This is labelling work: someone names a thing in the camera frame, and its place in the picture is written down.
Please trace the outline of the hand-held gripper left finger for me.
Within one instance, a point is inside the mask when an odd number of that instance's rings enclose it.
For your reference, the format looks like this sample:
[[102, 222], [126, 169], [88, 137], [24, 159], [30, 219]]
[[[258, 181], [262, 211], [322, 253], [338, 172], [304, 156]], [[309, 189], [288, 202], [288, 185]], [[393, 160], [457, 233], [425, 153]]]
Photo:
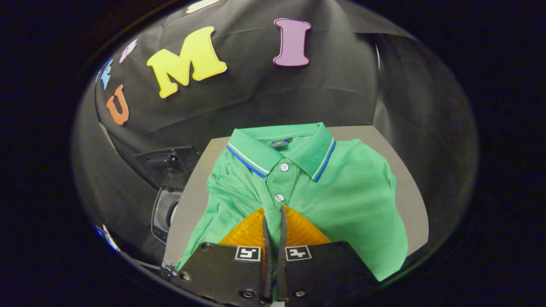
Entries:
[[203, 242], [182, 268], [166, 268], [170, 283], [222, 306], [272, 303], [272, 248], [264, 210], [244, 218], [219, 243]]

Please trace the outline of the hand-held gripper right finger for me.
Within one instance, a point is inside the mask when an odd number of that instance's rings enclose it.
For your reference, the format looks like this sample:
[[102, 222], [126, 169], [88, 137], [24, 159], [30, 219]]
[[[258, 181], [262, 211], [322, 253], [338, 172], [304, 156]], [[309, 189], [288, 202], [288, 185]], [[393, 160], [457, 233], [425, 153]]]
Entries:
[[277, 299], [286, 304], [345, 304], [380, 283], [347, 241], [331, 241], [302, 214], [281, 208]]

